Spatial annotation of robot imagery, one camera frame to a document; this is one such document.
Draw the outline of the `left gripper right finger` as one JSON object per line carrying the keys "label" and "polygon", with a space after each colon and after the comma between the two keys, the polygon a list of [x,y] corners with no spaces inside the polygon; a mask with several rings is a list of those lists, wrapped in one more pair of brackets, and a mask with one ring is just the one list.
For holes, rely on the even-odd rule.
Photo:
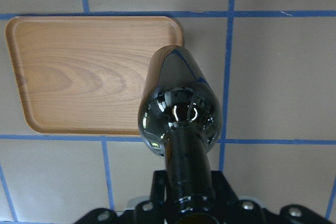
{"label": "left gripper right finger", "polygon": [[215,192],[215,204],[217,208],[227,208],[238,201],[238,197],[225,178],[224,174],[217,170],[211,171],[212,185]]}

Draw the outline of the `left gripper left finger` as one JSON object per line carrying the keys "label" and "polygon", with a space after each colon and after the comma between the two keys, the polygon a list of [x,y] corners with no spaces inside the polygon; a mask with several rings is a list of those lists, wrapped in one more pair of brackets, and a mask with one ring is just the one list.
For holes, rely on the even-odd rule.
{"label": "left gripper left finger", "polygon": [[150,191],[150,201],[164,207],[166,203],[167,174],[165,170],[156,170],[153,173]]}

